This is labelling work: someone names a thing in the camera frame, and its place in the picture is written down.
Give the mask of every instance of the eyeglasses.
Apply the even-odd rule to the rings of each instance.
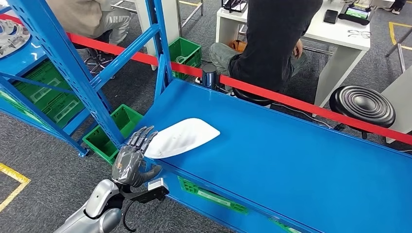
[[[363,38],[365,38],[365,39],[370,39],[371,38],[371,32],[359,32],[359,31],[357,31],[357,30],[348,30],[348,33],[350,33],[349,35],[348,35],[348,37],[349,36],[358,36],[358,35],[360,35],[360,36],[362,36]]]

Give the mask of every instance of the robotic arm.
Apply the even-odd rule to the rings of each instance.
[[[124,199],[147,203],[155,199],[163,200],[169,194],[163,178],[150,181],[148,189],[144,192],[133,193],[130,190],[131,186],[140,187],[161,171],[161,166],[155,166],[145,173],[139,171],[144,153],[158,133],[153,132],[147,137],[153,128],[153,126],[143,127],[130,137],[128,143],[120,149],[113,164],[112,178],[101,181],[86,203],[54,233],[111,232],[121,221]],[[125,227],[131,232],[135,231],[126,225]]]

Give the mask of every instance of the black stool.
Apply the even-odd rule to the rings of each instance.
[[[233,93],[235,94],[237,98],[241,100],[252,102],[260,106],[267,106],[273,103],[273,101],[270,99],[266,99],[262,96],[258,96],[258,95],[255,95],[255,94],[252,94],[246,91],[242,91],[236,88],[233,88]]]
[[[379,92],[367,87],[349,85],[336,89],[329,99],[329,106],[335,113],[362,120],[384,128],[391,127],[396,119],[395,109]],[[335,130],[341,131],[346,126],[339,124]],[[363,130],[362,138],[367,138]]]
[[[112,30],[106,31],[101,36],[95,38],[95,40],[102,41],[105,43],[109,42],[109,36]],[[85,65],[89,67],[90,73],[95,76],[99,74],[106,66],[113,61],[113,56],[107,55],[100,50],[95,50],[83,45],[73,43],[77,50],[87,49],[89,57],[84,61]]]

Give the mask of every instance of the white desk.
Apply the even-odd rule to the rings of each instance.
[[[321,9],[313,17],[310,27],[303,37],[307,40],[337,47],[336,52],[319,76],[315,105],[321,107],[326,104],[332,92],[342,84],[371,46],[370,39],[361,36],[349,37],[348,33],[348,30],[370,32],[369,25],[362,26],[340,19],[336,24],[323,22],[326,10],[340,12],[343,5],[341,2],[330,3],[328,0],[324,0]],[[248,9],[243,13],[233,12],[230,14],[221,8],[217,12],[216,42],[229,44],[237,39],[240,24],[247,23],[247,11]]]
[[[391,85],[389,85],[382,95],[386,97],[394,106],[396,112],[395,123],[390,128],[401,133],[412,131],[412,67],[409,67]],[[387,143],[395,140],[386,138]]]

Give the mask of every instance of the green plastic crate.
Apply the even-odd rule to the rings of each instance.
[[[56,67],[54,67],[51,61],[43,62],[32,72],[25,75],[25,78],[51,86],[60,87],[62,89],[71,90],[69,84],[59,73]],[[55,100],[57,96],[61,94],[61,92],[57,90],[20,81],[14,82],[13,86],[41,111],[43,111],[49,104],[51,104],[51,102]]]
[[[169,45],[170,60],[190,67],[199,67],[202,63],[202,46],[179,37]],[[189,75],[172,71],[173,76],[185,80]]]
[[[298,230],[293,229],[292,227],[286,226],[285,224],[277,221],[276,219],[270,217],[269,221],[275,223],[276,225],[278,225],[279,227],[281,227],[283,230],[285,230],[287,233],[301,233]]]
[[[179,179],[180,182],[180,186],[182,187],[182,190],[187,191],[189,193],[195,194],[199,197],[202,197],[204,199],[207,199],[209,201],[212,201],[216,204],[222,205],[226,208],[229,208],[231,210],[240,212],[242,214],[247,214],[248,213],[248,209],[246,207],[244,207],[243,205],[237,204],[234,201],[231,201],[227,198],[221,197],[213,192],[207,191],[206,189],[203,189],[197,185],[195,185],[194,183],[183,179],[182,177],[177,177]]]
[[[6,102],[11,104],[13,107],[15,107],[22,114],[32,118],[33,120],[39,122],[40,124],[46,126],[46,124],[43,123],[42,120],[38,119],[36,116],[31,114],[30,111],[25,106],[18,103],[13,97],[9,96],[6,92],[3,92],[3,91],[0,90],[0,98],[4,99]]]
[[[84,108],[85,106],[77,96],[61,93],[42,112],[60,128],[63,128]]]
[[[125,104],[120,105],[111,116],[119,128],[121,135],[125,138],[132,133],[133,129],[143,118],[140,113]],[[119,150],[115,147],[113,142],[110,141],[109,137],[107,137],[100,126],[97,126],[84,136],[83,141],[108,163],[113,164],[115,162]]]

